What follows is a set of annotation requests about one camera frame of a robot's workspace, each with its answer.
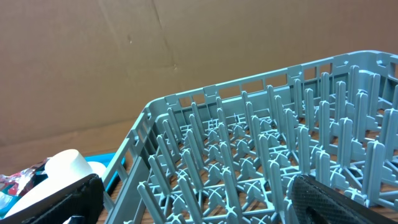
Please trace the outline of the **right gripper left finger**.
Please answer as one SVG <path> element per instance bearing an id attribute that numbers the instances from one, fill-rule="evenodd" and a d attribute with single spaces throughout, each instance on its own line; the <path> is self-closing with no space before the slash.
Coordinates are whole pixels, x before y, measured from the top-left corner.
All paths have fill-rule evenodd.
<path id="1" fill-rule="evenodd" d="M 2 224 L 53 224 L 72 218 L 73 223 L 95 224 L 103 209 L 104 185 L 90 174 L 49 197 L 1 220 Z"/>

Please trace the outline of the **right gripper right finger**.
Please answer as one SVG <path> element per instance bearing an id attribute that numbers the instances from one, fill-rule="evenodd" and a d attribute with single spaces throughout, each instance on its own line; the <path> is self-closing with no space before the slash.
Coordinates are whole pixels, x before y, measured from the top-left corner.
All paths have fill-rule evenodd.
<path id="1" fill-rule="evenodd" d="M 298 175 L 292 184 L 292 206 L 300 224 L 393 224 L 383 215 L 307 175 Z"/>

